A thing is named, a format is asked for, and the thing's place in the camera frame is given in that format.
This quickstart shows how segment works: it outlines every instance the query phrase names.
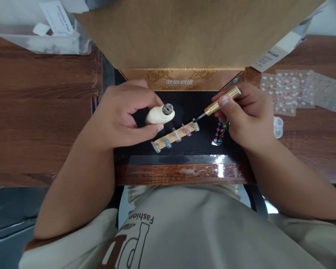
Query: black mat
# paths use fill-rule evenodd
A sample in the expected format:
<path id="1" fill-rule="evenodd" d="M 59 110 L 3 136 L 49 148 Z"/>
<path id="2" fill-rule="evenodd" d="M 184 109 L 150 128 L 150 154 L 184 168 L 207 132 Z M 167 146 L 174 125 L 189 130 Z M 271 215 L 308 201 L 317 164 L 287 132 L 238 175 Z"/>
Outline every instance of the black mat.
<path id="1" fill-rule="evenodd" d="M 103 92 L 110 85 L 119 85 L 125 82 L 121 74 L 114 69 L 107 59 L 103 59 Z M 163 103 L 171 103 L 175 117 L 165 124 L 165 128 L 152 141 L 172 132 L 172 128 L 180 128 L 182 123 L 187 124 L 204 112 L 211 98 L 217 92 L 156 92 Z M 133 117 L 138 127 L 145 126 L 144 119 L 148 109 L 137 111 Z M 241 147 L 225 133 L 223 145 L 211 145 L 218 127 L 218 119 L 214 116 L 205 116 L 198 121 L 200 131 L 192 132 L 191 137 L 183 137 L 182 141 L 172 143 L 172 148 L 164 148 L 158 154 L 150 141 L 130 147 L 115 149 L 116 164 L 192 164 L 192 163 L 240 163 L 243 158 Z"/>

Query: nail sticker sheet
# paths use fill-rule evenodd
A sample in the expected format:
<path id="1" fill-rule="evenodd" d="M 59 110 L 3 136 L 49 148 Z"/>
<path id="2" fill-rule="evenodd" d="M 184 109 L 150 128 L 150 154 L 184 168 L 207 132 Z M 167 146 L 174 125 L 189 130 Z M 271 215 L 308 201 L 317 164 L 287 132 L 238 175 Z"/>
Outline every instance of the nail sticker sheet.
<path id="1" fill-rule="evenodd" d="M 280 107 L 297 108 L 300 80 L 295 77 L 276 78 L 276 96 Z"/>
<path id="2" fill-rule="evenodd" d="M 336 112 L 336 80 L 315 73 L 315 104 Z"/>
<path id="3" fill-rule="evenodd" d="M 312 74 L 312 70 L 276 70 L 276 76 L 277 78 L 283 78 L 290 76 L 295 79 L 299 79 L 299 87 L 298 87 L 298 106 L 297 108 L 315 108 L 315 105 L 313 102 L 306 102 L 302 100 L 302 92 L 304 90 L 306 80 L 310 74 Z"/>
<path id="4" fill-rule="evenodd" d="M 293 91 L 298 81 L 292 78 L 278 79 L 274 74 L 262 73 L 260 89 L 273 96 L 274 113 L 286 116 L 295 116 L 297 107 L 297 94 Z"/>
<path id="5" fill-rule="evenodd" d="M 317 75 L 314 71 L 310 70 L 309 75 L 306 78 L 304 89 L 302 90 L 302 100 L 315 105 L 315 80 Z"/>
<path id="6" fill-rule="evenodd" d="M 214 146 L 220 146 L 223 143 L 223 138 L 224 138 L 224 133 L 227 129 L 227 124 L 226 123 L 218 123 L 218 128 L 217 128 L 217 132 L 215 134 L 215 137 L 212 140 L 212 145 Z"/>
<path id="7" fill-rule="evenodd" d="M 261 81 L 260 81 L 260 89 L 263 92 L 273 94 L 275 92 L 275 86 L 276 86 L 276 75 L 274 74 L 268 74 L 268 73 L 262 73 L 261 74 Z"/>

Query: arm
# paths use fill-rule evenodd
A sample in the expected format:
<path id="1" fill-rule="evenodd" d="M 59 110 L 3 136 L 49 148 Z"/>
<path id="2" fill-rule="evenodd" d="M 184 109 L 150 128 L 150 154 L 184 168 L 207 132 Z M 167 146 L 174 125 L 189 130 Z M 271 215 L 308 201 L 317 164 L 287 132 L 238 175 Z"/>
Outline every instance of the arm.
<path id="1" fill-rule="evenodd" d="M 131 114 L 163 105 L 144 80 L 111 86 L 78 135 L 40 209 L 35 239 L 74 231 L 98 216 L 115 188 L 113 149 L 155 137 L 161 124 L 137 128 Z"/>
<path id="2" fill-rule="evenodd" d="M 336 220 L 336 189 L 298 160 L 273 134 L 271 96 L 249 83 L 237 102 L 223 93 L 215 116 L 229 119 L 229 133 L 250 161 L 261 193 L 279 210 L 302 219 Z"/>

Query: gold cap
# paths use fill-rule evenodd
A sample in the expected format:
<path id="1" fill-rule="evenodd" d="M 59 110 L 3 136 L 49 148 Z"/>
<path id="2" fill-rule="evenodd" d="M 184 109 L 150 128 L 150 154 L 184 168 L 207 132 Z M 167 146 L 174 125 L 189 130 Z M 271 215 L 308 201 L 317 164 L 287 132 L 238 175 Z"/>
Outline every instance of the gold cap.
<path id="1" fill-rule="evenodd" d="M 230 96 L 231 98 L 235 99 L 241 94 L 242 94 L 242 92 L 238 89 L 237 86 L 235 86 L 230 91 L 227 91 L 225 95 Z M 216 100 L 214 103 L 207 106 L 207 108 L 204 109 L 204 112 L 206 113 L 207 116 L 210 116 L 211 114 L 217 112 L 219 110 L 219 108 L 220 107 L 218 105 L 218 100 Z"/>

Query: wooden desk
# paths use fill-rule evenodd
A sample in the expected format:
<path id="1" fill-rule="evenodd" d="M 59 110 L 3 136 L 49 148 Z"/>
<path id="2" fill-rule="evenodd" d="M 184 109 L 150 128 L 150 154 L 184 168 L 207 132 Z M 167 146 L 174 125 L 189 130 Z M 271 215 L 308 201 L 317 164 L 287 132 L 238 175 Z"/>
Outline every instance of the wooden desk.
<path id="1" fill-rule="evenodd" d="M 47 186 L 91 117 L 101 53 L 35 54 L 0 38 L 0 186 Z"/>
<path id="2" fill-rule="evenodd" d="M 336 37 L 309 36 L 273 68 L 313 69 L 336 79 Z M 37 55 L 0 39 L 0 186 L 49 185 L 90 117 L 101 90 L 100 56 Z M 259 86 L 261 74 L 243 79 Z M 322 108 L 284 117 L 281 141 L 336 183 L 336 113 Z M 117 166 L 118 185 L 250 183 L 244 166 Z"/>

